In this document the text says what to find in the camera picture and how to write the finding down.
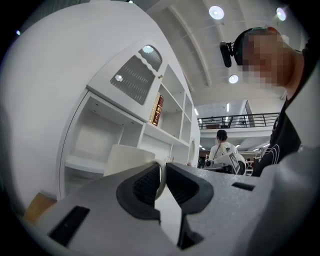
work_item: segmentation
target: ceiling light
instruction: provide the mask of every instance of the ceiling light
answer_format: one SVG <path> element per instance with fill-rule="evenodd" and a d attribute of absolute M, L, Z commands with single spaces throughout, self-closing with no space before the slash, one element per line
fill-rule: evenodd
<path fill-rule="evenodd" d="M 154 49 L 150 46 L 150 45 L 146 45 L 142 48 L 142 50 L 146 53 L 146 54 L 149 54 L 149 53 L 152 53 L 154 51 Z"/>
<path fill-rule="evenodd" d="M 280 21 L 284 21 L 287 18 L 287 15 L 282 8 L 276 9 L 276 15 L 278 16 Z"/>
<path fill-rule="evenodd" d="M 209 14 L 215 20 L 221 20 L 224 16 L 224 10 L 222 10 L 219 6 L 211 6 L 209 9 Z"/>
<path fill-rule="evenodd" d="M 123 79 L 124 78 L 122 77 L 122 75 L 120 75 L 120 74 L 115 75 L 115 80 L 122 82 Z"/>
<path fill-rule="evenodd" d="M 238 82 L 239 77 L 236 74 L 233 74 L 229 77 L 229 83 L 231 84 L 235 84 L 236 82 Z"/>

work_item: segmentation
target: white shirt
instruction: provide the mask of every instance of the white shirt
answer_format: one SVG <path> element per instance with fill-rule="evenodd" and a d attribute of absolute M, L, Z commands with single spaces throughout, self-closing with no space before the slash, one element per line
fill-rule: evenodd
<path fill-rule="evenodd" d="M 238 149 L 229 142 L 222 142 L 220 147 L 219 147 L 219 144 L 214 145 L 211 148 L 211 151 L 209 154 L 209 160 L 213 160 L 213 159 L 222 157 L 223 155 L 230 153 L 230 152 L 232 152 L 234 154 L 238 154 Z"/>

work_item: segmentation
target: metal railing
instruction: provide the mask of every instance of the metal railing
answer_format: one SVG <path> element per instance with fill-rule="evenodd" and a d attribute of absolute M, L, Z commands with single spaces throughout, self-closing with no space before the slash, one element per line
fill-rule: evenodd
<path fill-rule="evenodd" d="M 229 129 L 273 126 L 279 113 L 238 114 L 198 118 L 199 128 Z"/>

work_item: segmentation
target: brown book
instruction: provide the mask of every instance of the brown book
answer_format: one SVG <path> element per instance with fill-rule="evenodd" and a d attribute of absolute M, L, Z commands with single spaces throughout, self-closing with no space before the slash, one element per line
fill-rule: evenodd
<path fill-rule="evenodd" d="M 162 110 L 163 104 L 164 104 L 164 97 L 162 97 L 162 96 L 160 95 L 158 104 L 157 104 L 157 106 L 156 106 L 154 118 L 153 118 L 153 121 L 152 121 L 152 124 L 155 125 L 155 126 L 158 126 L 159 118 L 160 118 L 160 114 L 161 114 L 161 110 Z"/>
<path fill-rule="evenodd" d="M 155 114 L 156 114 L 156 109 L 157 109 L 157 105 L 158 105 L 158 102 L 159 102 L 159 98 L 160 98 L 160 92 L 157 93 L 157 95 L 155 97 L 155 101 L 154 101 L 153 107 L 152 107 L 151 115 L 150 115 L 150 118 L 149 118 L 149 122 L 151 124 L 152 124 L 152 122 L 154 120 L 154 117 L 155 117 Z"/>

